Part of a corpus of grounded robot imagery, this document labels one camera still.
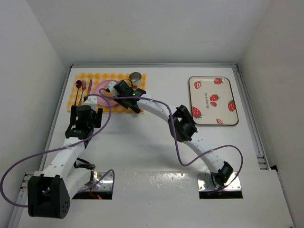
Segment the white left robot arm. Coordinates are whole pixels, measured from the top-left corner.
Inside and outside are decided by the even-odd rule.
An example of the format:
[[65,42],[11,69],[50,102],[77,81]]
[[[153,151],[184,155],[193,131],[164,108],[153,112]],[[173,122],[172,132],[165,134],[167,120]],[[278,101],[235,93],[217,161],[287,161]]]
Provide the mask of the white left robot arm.
[[63,219],[71,199],[93,179],[94,165],[76,165],[95,128],[101,127],[103,110],[89,105],[72,106],[63,149],[39,174],[28,181],[28,214],[31,217]]

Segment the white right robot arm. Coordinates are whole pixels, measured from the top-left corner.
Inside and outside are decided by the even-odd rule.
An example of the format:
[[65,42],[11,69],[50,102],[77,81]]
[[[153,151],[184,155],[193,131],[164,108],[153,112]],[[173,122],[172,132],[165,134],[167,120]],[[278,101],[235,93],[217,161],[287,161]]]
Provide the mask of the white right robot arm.
[[[205,145],[201,135],[198,133],[191,114],[184,105],[177,107],[176,111],[173,113],[166,103],[143,95],[127,97],[116,96],[114,100],[123,107],[132,109],[134,112],[143,109],[166,121],[169,125],[170,133],[174,138],[179,163],[183,167],[187,167],[196,160],[202,159],[213,176],[214,181],[222,188],[225,186],[225,183],[233,172],[232,166],[218,156],[214,149],[209,149]],[[190,147],[197,154],[197,157],[188,163],[184,163],[181,160],[178,142],[184,143]]]

